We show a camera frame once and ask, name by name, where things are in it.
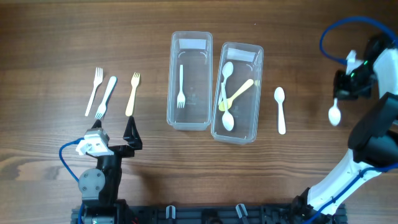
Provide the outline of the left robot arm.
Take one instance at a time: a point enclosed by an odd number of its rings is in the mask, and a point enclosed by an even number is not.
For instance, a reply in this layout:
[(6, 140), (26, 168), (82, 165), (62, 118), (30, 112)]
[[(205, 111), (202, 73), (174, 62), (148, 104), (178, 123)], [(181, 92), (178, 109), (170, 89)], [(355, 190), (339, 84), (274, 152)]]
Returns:
[(78, 187), (82, 193), (83, 209), (78, 216), (80, 223), (138, 223), (139, 220), (124, 199), (118, 198), (121, 182), (122, 159), (134, 157), (142, 149), (142, 140), (133, 116), (130, 116), (123, 145), (110, 146), (109, 136), (96, 120), (78, 143), (79, 155), (97, 159), (96, 167), (82, 173)]

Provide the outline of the yellow-green plastic spoon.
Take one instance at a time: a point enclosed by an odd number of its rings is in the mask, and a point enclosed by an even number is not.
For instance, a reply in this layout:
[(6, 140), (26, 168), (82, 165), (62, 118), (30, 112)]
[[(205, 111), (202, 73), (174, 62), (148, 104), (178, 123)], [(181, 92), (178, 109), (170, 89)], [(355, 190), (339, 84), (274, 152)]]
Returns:
[[(252, 85), (254, 84), (254, 80), (253, 79), (248, 79), (246, 80), (246, 82), (244, 84), (241, 85), (241, 87), (231, 96), (229, 97), (226, 101), (227, 101), (227, 105), (228, 105), (228, 109), (230, 109), (232, 107), (233, 101), (242, 93), (244, 93), (247, 89), (249, 89)], [(216, 109), (219, 111), (225, 111), (225, 107), (224, 107), (224, 103), (223, 103), (223, 94), (222, 94), (222, 87), (223, 84), (221, 84), (221, 88), (220, 88), (220, 97), (221, 97), (221, 101), (219, 104), (217, 104)]]

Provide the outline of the white spoon thin handle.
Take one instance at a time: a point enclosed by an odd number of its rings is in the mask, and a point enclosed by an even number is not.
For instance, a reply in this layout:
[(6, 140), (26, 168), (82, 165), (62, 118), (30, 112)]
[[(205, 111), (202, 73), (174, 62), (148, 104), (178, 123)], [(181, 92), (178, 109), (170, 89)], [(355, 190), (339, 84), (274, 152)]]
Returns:
[(231, 131), (234, 127), (234, 118), (232, 114), (228, 111), (228, 100), (226, 97), (225, 83), (221, 84), (221, 94), (223, 97), (224, 114), (222, 116), (223, 126), (227, 131)]

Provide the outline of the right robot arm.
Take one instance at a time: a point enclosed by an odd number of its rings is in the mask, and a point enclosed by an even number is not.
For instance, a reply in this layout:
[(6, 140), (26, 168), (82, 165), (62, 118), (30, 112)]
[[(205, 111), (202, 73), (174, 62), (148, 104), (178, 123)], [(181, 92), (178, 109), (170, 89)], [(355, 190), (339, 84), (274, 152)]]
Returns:
[(346, 70), (338, 70), (333, 84), (335, 101), (369, 98), (374, 85), (379, 100), (353, 128), (348, 151), (318, 184), (294, 198), (290, 216), (307, 223), (326, 221), (360, 186), (397, 168), (397, 39), (387, 32), (372, 36), (362, 60), (351, 51)]

